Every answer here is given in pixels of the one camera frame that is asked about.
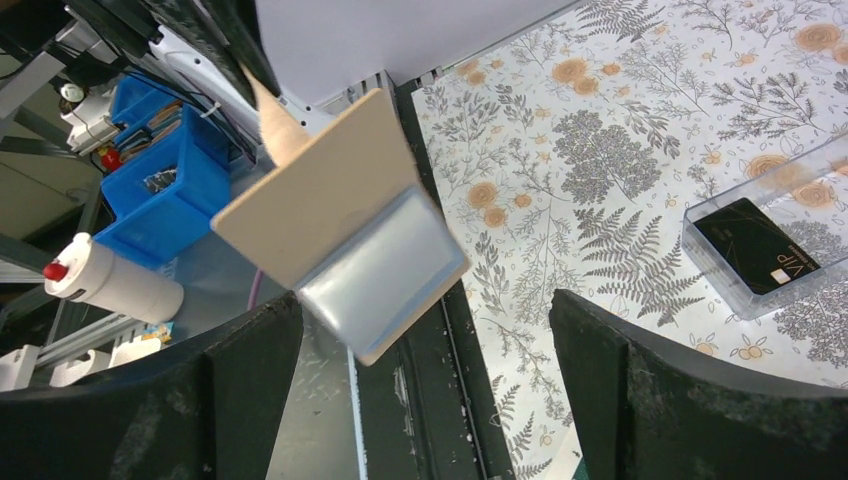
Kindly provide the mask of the clear plastic card box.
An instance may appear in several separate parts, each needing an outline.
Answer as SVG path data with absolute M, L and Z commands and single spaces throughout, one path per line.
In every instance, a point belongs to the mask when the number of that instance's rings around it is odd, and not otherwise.
M 681 243 L 740 319 L 845 285 L 846 135 L 688 208 Z

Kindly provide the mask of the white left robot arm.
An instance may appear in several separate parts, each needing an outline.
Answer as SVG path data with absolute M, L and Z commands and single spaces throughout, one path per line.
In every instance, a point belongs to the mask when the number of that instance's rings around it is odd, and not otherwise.
M 153 56 L 194 98 L 205 96 L 218 115 L 254 145 L 262 143 L 251 79 L 274 94 L 311 134 L 334 116 L 307 105 L 278 83 L 262 45 L 254 1 L 144 1 L 160 26 Z

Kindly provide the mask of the floral table mat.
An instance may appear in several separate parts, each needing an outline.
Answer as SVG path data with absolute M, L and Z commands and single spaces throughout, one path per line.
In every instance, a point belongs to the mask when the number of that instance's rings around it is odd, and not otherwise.
M 705 355 L 847 384 L 847 286 L 752 320 L 685 256 L 687 208 L 847 132 L 843 1 L 590 1 L 412 96 L 519 479 L 581 453 L 548 324 L 570 289 Z

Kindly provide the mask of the blue plastic storage bin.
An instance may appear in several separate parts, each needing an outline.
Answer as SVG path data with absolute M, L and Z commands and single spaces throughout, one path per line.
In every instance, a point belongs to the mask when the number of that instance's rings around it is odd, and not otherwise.
M 97 243 L 156 269 L 210 230 L 230 199 L 230 142 L 175 93 L 126 77 L 111 111 L 120 166 L 101 183 L 115 214 Z

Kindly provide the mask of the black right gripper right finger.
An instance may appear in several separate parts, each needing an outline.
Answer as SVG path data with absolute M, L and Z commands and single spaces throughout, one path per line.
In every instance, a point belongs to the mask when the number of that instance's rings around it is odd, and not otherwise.
M 568 290 L 549 313 L 592 479 L 843 479 L 847 394 L 746 369 Z

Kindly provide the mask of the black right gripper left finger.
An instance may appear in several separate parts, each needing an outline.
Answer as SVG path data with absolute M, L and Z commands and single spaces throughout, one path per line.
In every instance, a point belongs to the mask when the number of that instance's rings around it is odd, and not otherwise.
M 5 479 L 262 479 L 303 336 L 292 295 L 139 360 L 1 396 Z

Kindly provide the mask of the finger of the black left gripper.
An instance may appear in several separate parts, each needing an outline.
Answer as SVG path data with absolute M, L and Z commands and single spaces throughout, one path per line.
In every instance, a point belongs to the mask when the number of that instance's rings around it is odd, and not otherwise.
M 150 0 L 142 3 L 163 26 L 208 58 L 255 107 L 253 80 L 269 93 L 281 89 L 265 54 L 254 0 Z

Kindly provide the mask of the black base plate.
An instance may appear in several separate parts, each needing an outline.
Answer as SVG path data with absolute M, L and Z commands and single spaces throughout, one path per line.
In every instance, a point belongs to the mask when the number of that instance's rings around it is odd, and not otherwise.
M 462 283 L 356 374 L 367 478 L 514 478 Z

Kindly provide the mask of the white bottle red cap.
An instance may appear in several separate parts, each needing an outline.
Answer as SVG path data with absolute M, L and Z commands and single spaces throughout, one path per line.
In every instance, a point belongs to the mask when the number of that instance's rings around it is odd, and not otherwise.
M 86 232 L 76 234 L 42 275 L 52 296 L 148 324 L 171 320 L 184 301 L 182 285 L 121 257 Z

